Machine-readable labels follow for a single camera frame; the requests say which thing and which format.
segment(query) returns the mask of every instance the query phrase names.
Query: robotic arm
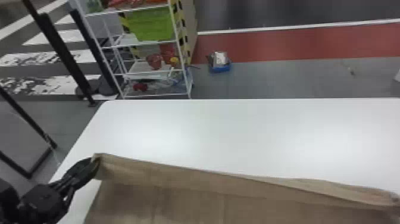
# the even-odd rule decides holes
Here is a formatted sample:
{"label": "robotic arm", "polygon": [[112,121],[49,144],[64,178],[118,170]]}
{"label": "robotic arm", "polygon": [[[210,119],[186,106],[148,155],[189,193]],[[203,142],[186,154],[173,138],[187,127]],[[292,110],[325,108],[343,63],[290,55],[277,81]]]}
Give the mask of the robotic arm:
{"label": "robotic arm", "polygon": [[19,199],[17,191],[0,179],[0,224],[55,224],[68,212],[77,190],[93,179],[99,160],[80,160],[53,183],[40,184]]}

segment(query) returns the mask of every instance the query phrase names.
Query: white floor stripe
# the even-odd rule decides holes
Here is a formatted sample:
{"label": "white floor stripe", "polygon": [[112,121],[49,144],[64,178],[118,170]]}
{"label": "white floor stripe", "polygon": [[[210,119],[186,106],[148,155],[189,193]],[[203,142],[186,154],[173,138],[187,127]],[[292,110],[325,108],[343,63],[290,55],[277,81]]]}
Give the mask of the white floor stripe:
{"label": "white floor stripe", "polygon": [[[89,49],[70,51],[77,63],[94,63],[95,58]],[[54,51],[6,54],[0,58],[0,67],[39,66],[59,62]]]}
{"label": "white floor stripe", "polygon": [[[64,5],[68,0],[56,0],[55,2],[52,2],[41,9],[38,10],[38,13],[50,13],[54,9]],[[30,24],[33,22],[33,18],[31,15],[26,15],[25,17],[11,23],[10,25],[2,28],[0,30],[0,41],[6,38],[7,36],[13,34],[14,32],[20,30],[24,26]]]}
{"label": "white floor stripe", "polygon": [[[85,75],[87,80],[98,79],[99,74]],[[0,85],[12,94],[20,95],[75,95],[78,87],[72,76],[52,76],[47,78],[38,77],[7,77],[0,79]],[[116,99],[117,95],[103,96],[96,94],[94,100]]]}
{"label": "white floor stripe", "polygon": [[226,33],[250,33],[274,30],[296,30],[296,29],[311,29],[322,27],[343,27],[343,26],[364,26],[364,25],[378,25],[400,23],[400,18],[386,19],[386,20],[366,20],[366,21],[353,21],[353,22],[338,22],[338,23],[319,23],[298,26],[276,26],[276,27],[258,27],[247,29],[230,29],[230,30],[210,30],[197,32],[198,35],[218,35]]}
{"label": "white floor stripe", "polygon": [[[60,34],[60,37],[65,43],[85,41],[79,30],[62,30],[58,31],[58,34]],[[34,36],[33,38],[25,42],[23,45],[27,46],[27,45],[39,45],[39,44],[49,44],[49,40],[47,40],[46,36],[43,33]]]}
{"label": "white floor stripe", "polygon": [[61,24],[70,24],[70,23],[75,23],[75,21],[72,19],[71,15],[66,15],[62,19],[58,20],[55,24],[61,25]]}

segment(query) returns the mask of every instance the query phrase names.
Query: brown paper bag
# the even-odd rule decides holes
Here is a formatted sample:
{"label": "brown paper bag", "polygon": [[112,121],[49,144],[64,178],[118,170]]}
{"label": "brown paper bag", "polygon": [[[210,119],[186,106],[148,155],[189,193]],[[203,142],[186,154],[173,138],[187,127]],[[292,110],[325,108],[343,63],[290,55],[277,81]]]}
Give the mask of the brown paper bag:
{"label": "brown paper bag", "polygon": [[238,176],[98,154],[86,223],[398,223],[399,197],[338,183]]}

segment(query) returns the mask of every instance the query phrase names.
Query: white table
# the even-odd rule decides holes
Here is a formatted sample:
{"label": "white table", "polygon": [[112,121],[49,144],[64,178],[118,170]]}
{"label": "white table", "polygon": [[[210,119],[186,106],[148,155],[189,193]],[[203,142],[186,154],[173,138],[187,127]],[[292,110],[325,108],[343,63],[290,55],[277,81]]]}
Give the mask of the white table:
{"label": "white table", "polygon": [[[400,99],[108,101],[54,174],[94,153],[246,175],[315,178],[400,194]],[[83,223],[100,186],[61,223]]]}

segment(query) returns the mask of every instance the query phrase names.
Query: black and white patterned floor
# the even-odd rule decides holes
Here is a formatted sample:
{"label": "black and white patterned floor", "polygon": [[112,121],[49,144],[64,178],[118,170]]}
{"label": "black and white patterned floor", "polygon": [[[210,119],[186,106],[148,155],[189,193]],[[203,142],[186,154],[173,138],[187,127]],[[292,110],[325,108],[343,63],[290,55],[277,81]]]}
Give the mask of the black and white patterned floor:
{"label": "black and white patterned floor", "polygon": [[[99,68],[68,13],[67,0],[33,3],[40,13],[50,15],[86,78],[97,79]],[[8,12],[14,12],[14,8],[26,12],[20,2],[2,4],[0,8]],[[17,99],[75,99],[76,82],[31,16],[15,13],[7,18],[8,23],[0,18],[3,22],[0,28],[0,85]],[[94,97],[111,99],[116,96]]]}

